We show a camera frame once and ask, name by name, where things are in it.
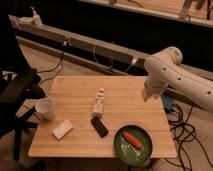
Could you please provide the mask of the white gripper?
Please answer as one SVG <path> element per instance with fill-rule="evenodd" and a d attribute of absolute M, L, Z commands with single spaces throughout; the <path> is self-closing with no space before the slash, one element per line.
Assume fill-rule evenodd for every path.
<path fill-rule="evenodd" d="M 144 102 L 146 102 L 149 98 L 157 99 L 160 97 L 165 91 L 166 87 L 166 83 L 163 83 L 154 77 L 147 77 L 142 91 Z"/>

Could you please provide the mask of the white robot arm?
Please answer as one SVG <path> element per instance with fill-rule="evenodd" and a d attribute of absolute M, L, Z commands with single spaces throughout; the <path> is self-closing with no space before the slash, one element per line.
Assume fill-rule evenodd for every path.
<path fill-rule="evenodd" d="M 144 68 L 148 76 L 142 91 L 144 100 L 157 98 L 167 86 L 171 86 L 209 113 L 213 113 L 213 81 L 182 69 L 182 59 L 181 51 L 170 46 L 145 60 Z"/>

